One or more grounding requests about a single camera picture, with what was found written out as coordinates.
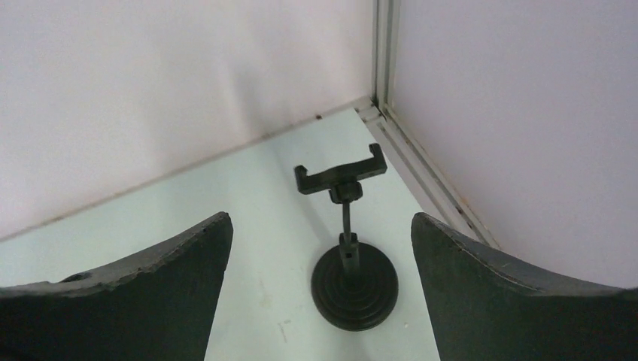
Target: metal frame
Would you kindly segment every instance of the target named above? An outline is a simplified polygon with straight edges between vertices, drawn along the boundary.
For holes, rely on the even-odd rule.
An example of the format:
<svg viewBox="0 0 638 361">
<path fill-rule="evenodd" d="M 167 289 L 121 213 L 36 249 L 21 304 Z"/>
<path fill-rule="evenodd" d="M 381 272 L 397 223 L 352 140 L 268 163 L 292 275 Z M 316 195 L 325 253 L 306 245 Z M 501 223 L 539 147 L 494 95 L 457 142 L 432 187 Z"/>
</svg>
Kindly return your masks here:
<svg viewBox="0 0 638 361">
<path fill-rule="evenodd" d="M 371 105 L 374 110 L 366 109 L 365 112 L 360 112 L 360 116 L 381 145 L 386 145 L 386 152 L 391 148 L 405 164 L 405 167 L 401 167 L 403 171 L 397 171 L 407 184 L 413 184 L 410 190 L 421 204 L 425 202 L 424 197 L 428 197 L 450 226 L 483 244 L 500 249 L 487 227 L 445 179 L 425 149 L 412 136 L 414 133 L 401 122 L 393 110 L 391 84 L 399 43 L 399 14 L 400 0 L 375 2 L 375 56 L 372 69 L 374 104 Z"/>
</svg>

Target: table surface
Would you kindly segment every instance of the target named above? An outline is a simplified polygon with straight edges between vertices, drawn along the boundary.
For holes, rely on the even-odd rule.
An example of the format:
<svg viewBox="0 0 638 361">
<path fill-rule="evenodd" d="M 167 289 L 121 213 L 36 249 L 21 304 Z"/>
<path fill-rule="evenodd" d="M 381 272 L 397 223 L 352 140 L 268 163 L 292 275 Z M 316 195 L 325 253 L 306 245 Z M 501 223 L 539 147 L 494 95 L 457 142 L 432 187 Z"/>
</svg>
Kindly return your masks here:
<svg viewBox="0 0 638 361">
<path fill-rule="evenodd" d="M 390 163 L 362 181 L 351 216 L 360 240 L 396 268 L 394 311 L 374 329 L 346 332 L 312 301 L 312 269 L 337 245 L 342 215 L 327 192 L 299 194 L 293 168 L 314 174 L 369 158 L 374 142 L 348 110 L 160 180 L 0 242 L 0 286 L 57 282 L 226 211 L 235 233 L 206 360 L 438 360 L 410 224 L 419 211 L 441 216 L 419 206 Z"/>
</svg>

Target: white wall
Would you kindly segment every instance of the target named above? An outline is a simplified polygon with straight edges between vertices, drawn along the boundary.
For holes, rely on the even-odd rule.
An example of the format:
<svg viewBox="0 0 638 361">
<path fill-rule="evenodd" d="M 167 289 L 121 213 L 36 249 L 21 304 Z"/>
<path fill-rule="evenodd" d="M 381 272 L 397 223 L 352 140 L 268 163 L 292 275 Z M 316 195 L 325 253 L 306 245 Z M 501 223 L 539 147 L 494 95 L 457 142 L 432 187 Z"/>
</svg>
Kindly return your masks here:
<svg viewBox="0 0 638 361">
<path fill-rule="evenodd" d="M 2 2 L 0 238 L 369 95 L 371 69 L 367 0 Z"/>
<path fill-rule="evenodd" d="M 638 286 L 638 2 L 402 0 L 393 90 L 505 252 Z"/>
</svg>

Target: concentric ring on base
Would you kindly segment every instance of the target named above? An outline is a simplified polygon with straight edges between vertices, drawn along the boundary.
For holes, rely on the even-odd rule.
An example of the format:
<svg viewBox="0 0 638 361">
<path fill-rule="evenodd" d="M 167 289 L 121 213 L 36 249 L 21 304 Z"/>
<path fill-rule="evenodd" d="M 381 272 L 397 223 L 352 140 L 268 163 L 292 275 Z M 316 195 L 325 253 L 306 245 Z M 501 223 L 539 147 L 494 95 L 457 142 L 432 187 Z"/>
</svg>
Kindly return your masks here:
<svg viewBox="0 0 638 361">
<path fill-rule="evenodd" d="M 314 304 L 340 329 L 363 331 L 383 322 L 394 309 L 399 280 L 392 262 L 376 247 L 359 243 L 360 278 L 345 279 L 339 246 L 328 250 L 312 272 Z"/>
</svg>

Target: black phone holder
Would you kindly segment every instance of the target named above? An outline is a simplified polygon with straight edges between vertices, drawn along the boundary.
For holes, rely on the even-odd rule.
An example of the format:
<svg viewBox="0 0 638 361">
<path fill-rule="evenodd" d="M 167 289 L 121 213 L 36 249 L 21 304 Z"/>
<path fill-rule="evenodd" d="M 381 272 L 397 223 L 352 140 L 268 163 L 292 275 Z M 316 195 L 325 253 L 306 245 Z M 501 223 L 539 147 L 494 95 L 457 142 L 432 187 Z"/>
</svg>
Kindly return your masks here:
<svg viewBox="0 0 638 361">
<path fill-rule="evenodd" d="M 373 157 L 308 175 L 295 167 L 301 194 L 329 190 L 330 199 L 343 208 L 343 233 L 339 246 L 328 250 L 312 272 L 311 291 L 321 314 L 334 326 L 348 331 L 371 329 L 394 309 L 399 281 L 392 262 L 376 247 L 361 243 L 350 227 L 350 204 L 363 196 L 359 181 L 383 174 L 387 164 L 379 144 L 370 144 Z"/>
</svg>

